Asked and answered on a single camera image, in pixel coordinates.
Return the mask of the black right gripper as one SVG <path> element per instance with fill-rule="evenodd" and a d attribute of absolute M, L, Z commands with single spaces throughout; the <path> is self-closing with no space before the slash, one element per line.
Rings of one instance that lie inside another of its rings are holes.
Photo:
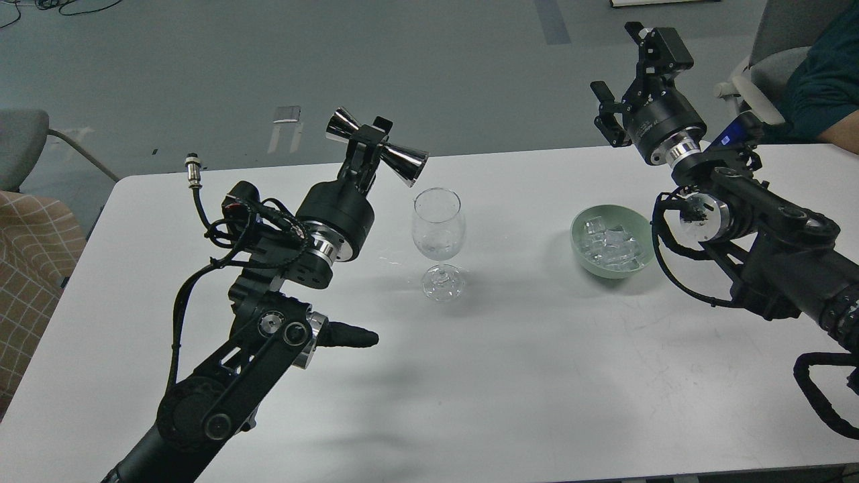
<path fill-rule="evenodd" d="M 665 163 L 664 156 L 657 161 L 654 156 L 672 135 L 683 131 L 699 141 L 707 132 L 691 102 L 681 92 L 669 91 L 678 74 L 693 67 L 694 59 L 675 28 L 626 22 L 625 30 L 638 47 L 635 79 L 620 101 L 603 80 L 590 83 L 599 102 L 593 125 L 611 147 L 635 144 L 644 161 L 657 166 Z M 617 114 L 623 116 L 623 125 Z"/>

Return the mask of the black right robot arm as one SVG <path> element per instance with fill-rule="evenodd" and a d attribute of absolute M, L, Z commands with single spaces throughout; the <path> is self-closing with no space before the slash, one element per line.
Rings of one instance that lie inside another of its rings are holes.
<path fill-rule="evenodd" d="M 595 126 L 614 148 L 634 146 L 650 166 L 667 165 L 676 188 L 654 201 L 651 232 L 656 259 L 675 286 L 662 255 L 668 248 L 691 260 L 714 261 L 731 280 L 728 300 L 689 288 L 712 307 L 748 310 L 764 320 L 810 316 L 840 354 L 797 358 L 795 381 L 814 413 L 840 436 L 857 438 L 811 378 L 816 365 L 850 367 L 857 389 L 857 265 L 835 250 L 840 226 L 823 214 L 786 201 L 754 178 L 764 129 L 781 121 L 764 101 L 752 101 L 707 147 L 707 128 L 675 85 L 694 61 L 674 28 L 625 30 L 638 49 L 636 74 L 617 100 L 601 80 L 590 87 L 599 101 Z"/>

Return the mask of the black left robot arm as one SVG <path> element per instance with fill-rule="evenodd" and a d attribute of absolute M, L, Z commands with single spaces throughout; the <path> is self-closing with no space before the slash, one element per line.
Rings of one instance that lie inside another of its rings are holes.
<path fill-rule="evenodd" d="M 172 316 L 168 385 L 156 421 L 107 482 L 193 482 L 231 437 L 254 427 L 261 401 L 290 367 L 304 368 L 317 347 L 371 347 L 378 335 L 330 321 L 309 303 L 286 297 L 285 281 L 326 288 L 337 261 L 356 259 L 374 223 L 367 195 L 381 161 L 389 161 L 393 123 L 359 125 L 338 108 L 326 128 L 347 143 L 337 177 L 314 184 L 297 212 L 240 181 L 225 196 L 221 219 L 206 236 L 227 250 L 191 275 Z M 228 291 L 234 320 L 228 340 L 191 375 L 178 380 L 185 310 L 203 275 L 240 267 Z"/>

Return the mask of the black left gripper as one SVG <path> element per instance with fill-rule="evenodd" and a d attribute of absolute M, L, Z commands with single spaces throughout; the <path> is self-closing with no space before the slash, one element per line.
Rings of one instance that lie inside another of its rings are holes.
<path fill-rule="evenodd" d="M 393 120 L 376 116 L 361 125 L 347 141 L 340 178 L 314 184 L 297 210 L 303 222 L 317 222 L 340 235 L 349 248 L 343 261 L 355 260 L 368 238 L 375 216 L 367 194 L 378 168 L 377 150 L 390 146 Z"/>

